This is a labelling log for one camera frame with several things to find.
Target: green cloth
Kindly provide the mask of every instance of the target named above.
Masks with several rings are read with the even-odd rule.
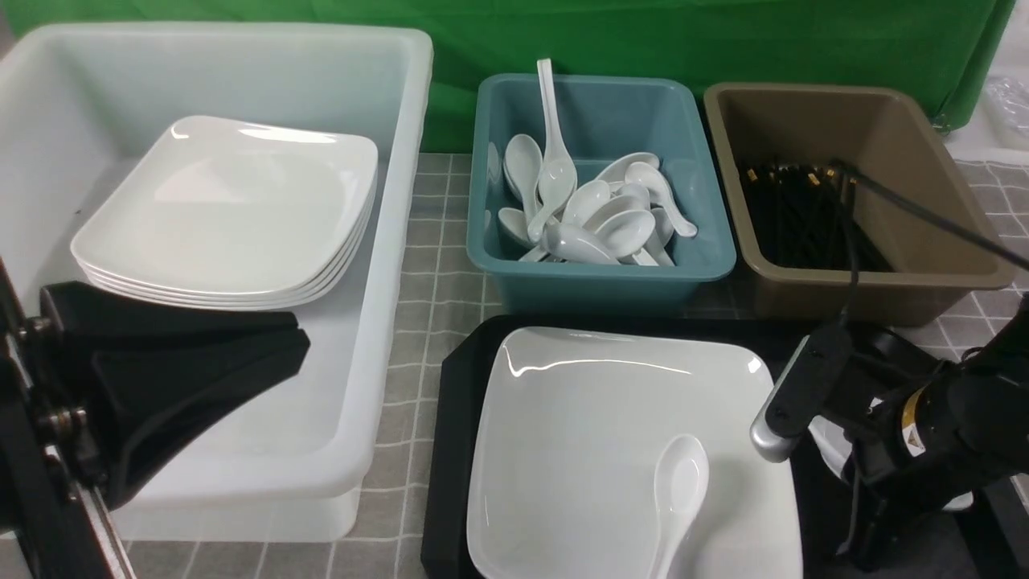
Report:
[[[52,22],[295,21],[419,28],[435,49],[423,150],[471,146],[499,72],[883,85],[963,125],[1015,0],[6,0],[15,34]]]

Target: black tray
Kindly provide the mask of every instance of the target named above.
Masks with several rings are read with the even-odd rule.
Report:
[[[777,378],[812,323],[706,320],[626,320],[519,316],[494,318],[480,326],[443,361],[436,410],[435,443],[422,539],[422,565],[431,579],[482,579],[468,554],[465,517],[468,484],[486,386],[497,350],[519,328],[544,326],[723,342],[752,351]],[[936,360],[896,334],[872,325],[853,325],[855,345],[874,350],[912,374],[924,373]],[[846,536],[850,488],[822,463],[814,441],[806,437],[790,460],[797,497],[806,577],[975,577],[975,565],[959,532],[956,517],[926,519],[917,533],[893,553],[881,572],[862,575],[842,564],[828,563]],[[988,490],[989,502],[1004,523],[999,538],[970,545],[983,557],[1000,559],[996,543],[1016,545],[1022,567],[1029,568],[1029,517],[1007,481]],[[1004,573],[1018,577],[1005,562]]]

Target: white spoon on plate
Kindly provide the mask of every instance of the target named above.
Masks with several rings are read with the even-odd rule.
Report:
[[[592,180],[575,189],[575,192],[568,197],[568,204],[565,206],[565,213],[561,216],[561,221],[582,226],[587,219],[610,198],[611,189],[607,183],[599,179]]]
[[[596,234],[571,223],[547,224],[540,238],[540,247],[568,261],[618,264]]]
[[[647,239],[653,233],[653,215],[645,209],[632,209],[613,215],[597,227],[600,239],[616,259],[632,257],[641,265],[657,265],[649,253],[643,249]]]
[[[669,441],[653,470],[658,545],[647,579],[668,577],[672,559],[704,504],[709,477],[707,453],[697,437],[681,434]]]
[[[504,149],[504,178],[507,186],[522,202],[522,211],[531,219],[539,210],[536,207],[536,179],[543,165],[543,153],[532,137],[514,135]]]
[[[568,197],[578,186],[575,162],[572,161],[572,155],[568,154],[564,138],[561,136],[551,59],[537,61],[536,71],[539,73],[539,93],[543,100],[546,146],[543,149],[543,165],[536,185],[539,187],[539,197],[543,200],[543,206],[529,221],[529,239],[533,242],[539,241],[546,219],[564,208]]]
[[[651,200],[654,204],[668,211],[668,218],[672,221],[675,231],[680,236],[695,237],[697,234],[697,225],[689,222],[679,212],[679,207],[672,196],[672,185],[668,184],[668,179],[661,174],[661,171],[646,162],[633,162],[626,171],[626,182],[639,183],[647,187],[653,194]]]
[[[601,181],[607,181],[611,186],[611,192],[618,190],[626,182],[626,170],[633,162],[646,162],[647,165],[657,169],[660,167],[660,160],[658,155],[652,152],[630,152],[629,154],[611,161],[610,165],[604,167],[604,170],[597,175],[597,179]]]

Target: spoon handle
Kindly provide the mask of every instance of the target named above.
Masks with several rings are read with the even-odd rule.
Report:
[[[554,222],[557,222],[557,220],[554,219],[554,214],[557,213],[560,207],[556,205],[543,205],[539,209],[539,212],[532,216],[532,219],[529,220],[529,224],[526,225],[526,233],[529,236],[529,241],[532,243],[539,243],[539,239],[543,237],[543,227],[546,226],[552,219]]]
[[[539,73],[539,93],[543,100],[543,123],[546,126],[544,158],[545,153],[549,151],[560,152],[561,156],[568,156],[565,140],[561,136],[561,121],[558,119],[558,99],[554,92],[554,66],[551,59],[536,61],[536,72]]]
[[[640,249],[639,251],[633,253],[633,261],[638,265],[653,265],[657,266],[661,263],[651,255],[646,249]]]
[[[653,236],[650,236],[650,239],[647,240],[643,249],[646,250],[651,257],[653,257],[653,260],[658,261],[659,265],[675,266],[675,261],[673,261],[672,257],[668,255],[668,251],[665,251],[665,248],[662,247],[661,241],[655,239]]]
[[[668,212],[668,220],[672,222],[675,232],[680,237],[697,237],[697,225],[682,216],[679,207],[671,195],[662,195],[661,206]]]
[[[551,254],[547,253],[542,247],[533,247],[532,249],[529,249],[529,251],[525,255],[522,255],[522,258],[520,258],[519,260],[520,261],[541,261],[541,260],[547,259],[547,257],[549,255]]]

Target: tile grout line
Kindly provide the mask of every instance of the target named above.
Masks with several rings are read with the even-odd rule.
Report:
[[[193,550],[189,553],[189,560],[186,562],[186,568],[182,571],[182,579],[187,579],[189,577],[189,572],[192,571],[193,563],[197,560],[197,551],[200,550],[200,541],[193,543]]]
[[[254,569],[254,579],[260,579],[260,572],[264,569],[264,555],[268,554],[268,539],[264,539],[264,544],[260,548],[260,557],[257,558],[257,568]]]
[[[990,317],[986,316],[986,311],[983,310],[982,305],[980,305],[979,297],[975,296],[974,292],[969,292],[968,295],[971,296],[971,301],[975,304],[975,309],[979,310],[979,314],[983,315],[983,320],[986,321],[986,327],[990,329],[990,333],[996,336],[997,331],[993,329],[993,323],[990,322]]]
[[[1000,177],[998,177],[997,174],[993,172],[993,169],[990,168],[990,164],[989,162],[986,164],[986,172],[990,173],[990,176],[993,177],[994,179],[996,179],[997,184],[1000,187],[1000,195],[1004,197],[1004,204],[1007,205],[1007,210],[1010,211],[1012,217],[1015,218],[1015,222],[1019,223],[1019,226],[1022,227],[1022,230],[1026,231],[1026,234],[1029,236],[1029,229],[1027,229],[1026,226],[1024,224],[1022,224],[1022,221],[1019,220],[1018,217],[1015,217],[1015,206],[1012,205],[1012,200],[1008,198],[1007,191],[1004,190],[1004,183],[1003,183],[1003,181],[1000,180]]]
[[[450,183],[451,183],[451,178],[453,176],[453,175],[451,175],[451,170],[453,170],[453,168],[454,168],[454,155],[451,154],[450,155],[450,165],[449,165],[449,168],[448,168],[448,171],[447,171],[447,185],[446,185],[447,188],[445,190],[445,195],[443,195],[443,210],[442,210],[442,215],[441,215],[442,217],[445,217],[445,219],[440,220],[440,222],[439,222],[439,247],[436,249],[436,267],[435,267],[435,273],[434,273],[434,275],[432,277],[432,302],[433,302],[433,305],[429,309],[429,322],[428,322],[428,325],[427,325],[427,327],[425,329],[425,333],[426,333],[426,335],[425,335],[425,350],[422,352],[422,370],[421,370],[421,372],[419,373],[419,376],[418,376],[418,401],[415,402],[415,420],[412,423],[412,428],[411,428],[412,438],[414,438],[414,433],[418,432],[418,414],[421,411],[422,389],[425,386],[424,385],[424,383],[425,383],[425,365],[429,361],[429,339],[431,337],[429,335],[429,332],[432,330],[432,317],[433,317],[433,315],[436,314],[435,301],[436,301],[436,292],[439,289],[439,262],[442,259],[442,254],[443,254],[443,247],[442,247],[442,245],[443,245],[443,230],[446,229],[446,226],[447,226],[447,222],[446,222],[447,203],[448,203],[448,201],[450,198]],[[412,465],[414,464],[414,462],[415,462],[415,442],[412,441],[411,442],[411,449],[407,451],[407,476],[404,479],[404,483],[409,484],[409,485],[411,484],[411,471],[412,471]],[[400,529],[398,531],[401,536],[403,535],[404,524],[406,524],[406,522],[407,522],[406,519],[407,519],[407,499],[409,499],[409,497],[410,497],[410,493],[407,492],[407,488],[404,488],[403,490],[403,503],[400,505]],[[400,574],[400,538],[398,537],[396,539],[396,553],[395,553],[395,556],[394,556],[394,559],[393,559],[393,578],[396,579],[396,577],[399,574]]]
[[[944,328],[944,324],[939,322],[939,318],[936,318],[933,322],[935,322],[936,328],[939,328],[939,333],[944,335],[944,341],[947,342],[947,348],[951,350],[951,354],[954,355],[956,361],[960,361],[961,355],[959,355],[957,349],[954,348],[954,342],[951,342],[951,337],[947,335],[947,330]]]
[[[340,544],[340,541],[332,541],[332,545],[328,548],[328,560],[325,562],[325,579],[331,579],[332,575],[332,564],[335,562],[335,546]]]

